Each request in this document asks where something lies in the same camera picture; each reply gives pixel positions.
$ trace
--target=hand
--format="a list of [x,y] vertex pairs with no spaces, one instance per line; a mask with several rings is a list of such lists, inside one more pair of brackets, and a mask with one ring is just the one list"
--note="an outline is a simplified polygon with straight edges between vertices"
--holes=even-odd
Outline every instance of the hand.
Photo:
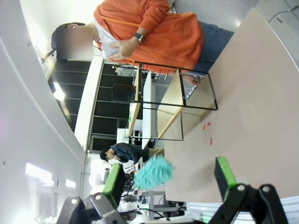
[[113,157],[115,160],[120,160],[120,158],[118,158],[116,155]]
[[192,75],[183,74],[183,80],[189,83],[191,86],[198,85],[200,83],[200,77],[194,77]]
[[135,50],[135,48],[139,45],[139,40],[136,37],[131,38],[126,41],[118,41],[115,44],[111,44],[111,48],[119,47],[120,51],[114,55],[111,55],[109,59],[114,59],[116,61],[120,61],[130,57]]

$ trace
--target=blue jeans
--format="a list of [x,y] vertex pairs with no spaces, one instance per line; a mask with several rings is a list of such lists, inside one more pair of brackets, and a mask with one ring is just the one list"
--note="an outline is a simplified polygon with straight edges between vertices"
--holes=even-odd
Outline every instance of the blue jeans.
[[209,72],[234,32],[216,25],[200,22],[204,31],[204,43],[194,70]]

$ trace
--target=dark jacket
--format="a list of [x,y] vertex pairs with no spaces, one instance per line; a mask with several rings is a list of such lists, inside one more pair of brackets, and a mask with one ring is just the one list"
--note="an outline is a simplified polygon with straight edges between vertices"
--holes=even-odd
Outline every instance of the dark jacket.
[[117,143],[111,148],[114,151],[114,154],[120,158],[120,162],[128,162],[133,160],[136,164],[140,157],[142,157],[143,162],[146,162],[149,159],[149,148],[145,147],[142,149],[141,146],[127,144],[127,143]]

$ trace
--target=ceiling light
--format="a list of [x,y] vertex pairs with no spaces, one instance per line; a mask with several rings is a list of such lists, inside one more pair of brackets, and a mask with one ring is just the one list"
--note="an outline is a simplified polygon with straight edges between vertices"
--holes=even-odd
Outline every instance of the ceiling light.
[[76,188],[76,183],[74,181],[70,181],[70,180],[65,180],[65,185],[66,187],[69,187],[69,188]]
[[25,174],[41,179],[46,183],[52,183],[52,173],[40,169],[30,163],[26,164]]
[[60,101],[64,100],[65,94],[62,91],[55,91],[54,97]]

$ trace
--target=cable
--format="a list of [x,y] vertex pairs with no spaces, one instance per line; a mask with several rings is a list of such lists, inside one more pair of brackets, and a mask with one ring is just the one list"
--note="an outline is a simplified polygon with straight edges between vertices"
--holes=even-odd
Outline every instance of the cable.
[[[289,8],[291,8],[290,7],[290,5],[289,5],[289,3],[285,0],[285,3],[287,4],[287,6],[289,7]],[[291,11],[292,13],[293,13],[293,15],[296,17],[296,19],[299,21],[299,18],[296,16],[296,14],[293,12],[293,11]]]
[[276,13],[270,20],[269,20],[269,22],[268,23],[270,23],[271,22],[271,20],[273,20],[274,19],[274,17],[275,16],[277,16],[278,14],[281,14],[281,13],[287,13],[287,12],[291,12],[291,11],[293,11],[293,10],[295,10],[296,8],[298,8],[299,7],[299,5],[297,5],[297,6],[295,6],[294,8],[292,8],[292,9],[290,9],[289,8],[289,10],[287,10],[287,11],[283,11],[283,12],[279,12],[279,13]]
[[[154,213],[158,214],[161,218],[165,218],[165,217],[162,216],[159,212],[154,211],[154,210],[152,210],[152,209],[139,209],[139,210],[147,210],[147,211],[151,211],[151,212],[154,212]],[[120,214],[121,214],[121,215],[127,215],[127,214],[134,213],[134,212],[138,212],[138,209],[134,209],[134,210],[131,210],[131,211],[126,211],[126,212],[120,212]]]
[[151,211],[151,212],[154,212],[154,213],[158,214],[161,218],[165,218],[165,217],[162,216],[159,212],[154,211],[154,210],[152,210],[152,209],[139,209],[139,210],[147,210],[147,211]]
[[[98,47],[96,47],[96,46],[93,45],[93,49],[95,49],[95,48],[101,50],[100,48],[98,48]],[[95,55],[94,52],[93,52],[93,56],[99,56],[99,57],[102,57],[103,55]]]
[[125,197],[125,196],[127,196],[129,194],[129,191],[125,194],[125,195],[122,195],[121,197]]
[[143,196],[143,201],[142,201],[142,204],[146,204],[146,199],[145,199],[145,196]]
[[160,200],[159,200],[159,204],[160,204],[161,199],[164,198],[164,197],[165,197],[165,196],[163,195],[163,197],[160,198]]
[[182,206],[182,207],[179,207],[179,208],[178,208],[177,213],[178,213],[181,209],[185,209],[185,210],[187,210],[187,208],[186,208],[185,206]]

